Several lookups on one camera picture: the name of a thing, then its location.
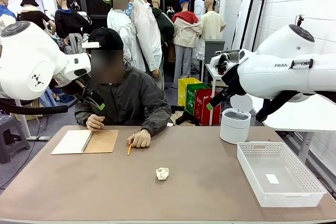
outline brown tabletop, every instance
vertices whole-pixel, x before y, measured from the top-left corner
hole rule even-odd
[[[314,208],[261,208],[240,164],[237,147],[219,127],[168,127],[147,149],[126,139],[139,127],[120,129],[113,153],[51,155],[63,127],[0,195],[0,218],[109,223],[324,222],[336,220],[326,194]],[[249,141],[279,142],[267,127],[251,127]],[[168,167],[158,181],[155,170]]]

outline chair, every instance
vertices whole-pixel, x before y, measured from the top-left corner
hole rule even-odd
[[[19,141],[7,148],[4,133],[11,127],[14,127],[19,133],[19,136],[11,134],[12,137],[18,139]],[[22,147],[25,147],[27,150],[30,148],[29,143],[21,129],[20,123],[11,115],[0,114],[0,164],[9,163],[11,161],[10,154]]]

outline notebook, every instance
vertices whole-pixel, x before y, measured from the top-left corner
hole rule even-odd
[[[111,153],[118,133],[119,130],[68,131],[51,154]]]

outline pencil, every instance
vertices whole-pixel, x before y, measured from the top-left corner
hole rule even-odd
[[[130,147],[128,147],[127,155],[130,155],[130,153],[131,153],[131,148],[132,148],[132,144],[130,144]]]

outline black hat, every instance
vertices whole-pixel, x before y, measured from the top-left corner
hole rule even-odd
[[[34,5],[34,6],[38,6],[38,4],[36,3],[35,0],[22,0],[20,6],[23,5]]]
[[[99,42],[101,50],[123,50],[119,34],[111,28],[99,28],[89,36],[89,42]]]

